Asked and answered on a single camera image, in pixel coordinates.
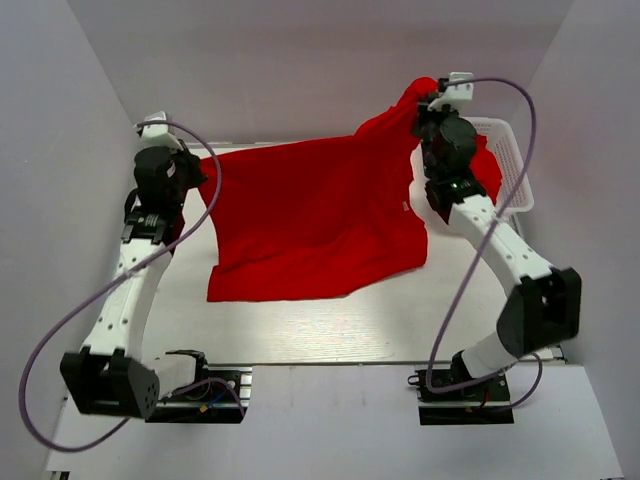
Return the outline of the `red t shirt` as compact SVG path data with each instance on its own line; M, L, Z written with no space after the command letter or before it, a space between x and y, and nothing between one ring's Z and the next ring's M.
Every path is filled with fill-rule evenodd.
M411 128L435 80L347 136L206 158L218 262L206 298L280 301L344 296L424 265L428 235L412 210Z

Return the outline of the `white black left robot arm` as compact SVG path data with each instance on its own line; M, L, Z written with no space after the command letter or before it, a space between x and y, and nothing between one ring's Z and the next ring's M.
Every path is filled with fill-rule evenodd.
M125 203L115 271L125 280L110 288L80 351L64 354L60 363L82 414L148 419L176 390L191 399L210 390L200 352L174 350L142 361L151 306L184 228L186 194L206 179L199 162L184 145L147 147L134 157L136 187Z

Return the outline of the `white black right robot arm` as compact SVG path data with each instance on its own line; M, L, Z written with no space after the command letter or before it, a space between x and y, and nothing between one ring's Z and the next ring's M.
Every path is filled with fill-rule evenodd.
M472 399L522 358L577 336L582 280L575 269L544 259L501 220L471 168L478 147L468 120L451 106L421 102L413 132L420 139L431 209L475 249L469 268L485 263L506 295L491 334L456 353L444 379L434 380L432 366L425 373L430 394Z

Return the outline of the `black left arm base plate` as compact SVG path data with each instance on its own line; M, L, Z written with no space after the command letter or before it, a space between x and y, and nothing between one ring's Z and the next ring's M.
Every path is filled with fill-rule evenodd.
M240 424L249 408L252 373L247 366L205 366L202 379L207 383L161 400L146 423Z

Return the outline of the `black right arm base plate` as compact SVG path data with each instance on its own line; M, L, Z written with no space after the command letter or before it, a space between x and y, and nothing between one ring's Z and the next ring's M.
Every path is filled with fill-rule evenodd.
M511 395L503 375L480 385L435 394L427 389L425 369L407 378L415 388L421 426L483 426L514 423Z

